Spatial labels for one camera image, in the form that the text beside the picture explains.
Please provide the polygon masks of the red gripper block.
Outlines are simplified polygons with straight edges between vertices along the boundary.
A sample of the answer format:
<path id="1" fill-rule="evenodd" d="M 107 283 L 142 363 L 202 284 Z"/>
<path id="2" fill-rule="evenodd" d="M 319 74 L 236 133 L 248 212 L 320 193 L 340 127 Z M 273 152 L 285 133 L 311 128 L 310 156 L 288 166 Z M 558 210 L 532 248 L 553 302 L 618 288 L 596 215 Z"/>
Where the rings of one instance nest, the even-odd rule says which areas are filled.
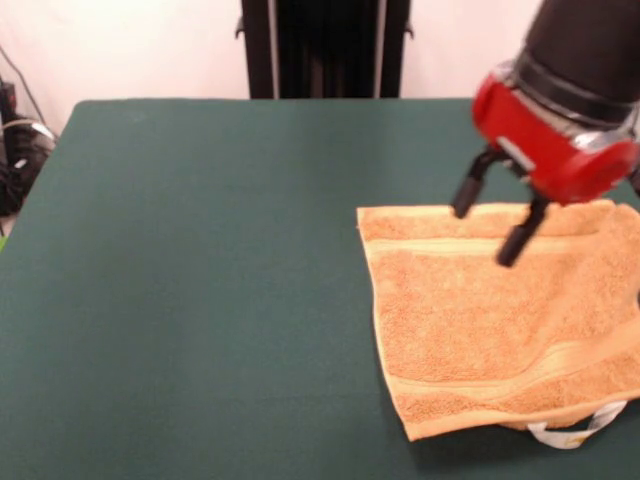
<path id="1" fill-rule="evenodd" d="M 553 202 L 591 201 L 631 173 L 638 144 L 628 135 L 619 131 L 564 133 L 541 113 L 496 72 L 487 75 L 472 106 L 473 122 L 482 137 L 509 154 L 524 169 L 531 186 Z M 452 200 L 456 218 L 468 214 L 484 188 L 489 168 L 505 159 L 502 151 L 493 148 L 475 157 Z M 540 196 L 531 200 L 527 217 L 511 230 L 496 256 L 499 265 L 515 264 L 543 223 L 549 204 Z"/>

